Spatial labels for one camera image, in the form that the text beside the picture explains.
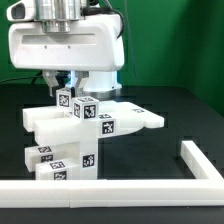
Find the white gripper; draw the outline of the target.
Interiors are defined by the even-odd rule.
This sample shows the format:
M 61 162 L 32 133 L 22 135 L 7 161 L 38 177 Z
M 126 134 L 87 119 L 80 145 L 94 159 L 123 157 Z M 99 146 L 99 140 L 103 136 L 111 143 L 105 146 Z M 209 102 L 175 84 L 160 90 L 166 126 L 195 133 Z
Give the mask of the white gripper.
M 123 18 L 92 8 L 84 0 L 19 0 L 7 9 L 12 64 L 41 69 L 54 96 L 56 70 L 75 70 L 75 96 L 84 96 L 88 71 L 116 71 L 124 65 Z

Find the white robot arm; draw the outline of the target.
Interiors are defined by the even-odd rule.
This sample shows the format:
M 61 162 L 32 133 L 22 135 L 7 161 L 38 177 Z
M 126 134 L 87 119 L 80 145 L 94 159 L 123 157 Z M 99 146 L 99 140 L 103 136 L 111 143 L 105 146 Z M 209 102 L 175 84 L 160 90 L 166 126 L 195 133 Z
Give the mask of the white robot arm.
M 98 99 L 117 94 L 117 72 L 124 65 L 119 11 L 97 0 L 19 0 L 7 9 L 12 64 L 39 69 L 48 86 L 56 75 L 71 73 L 68 84 L 77 96 Z

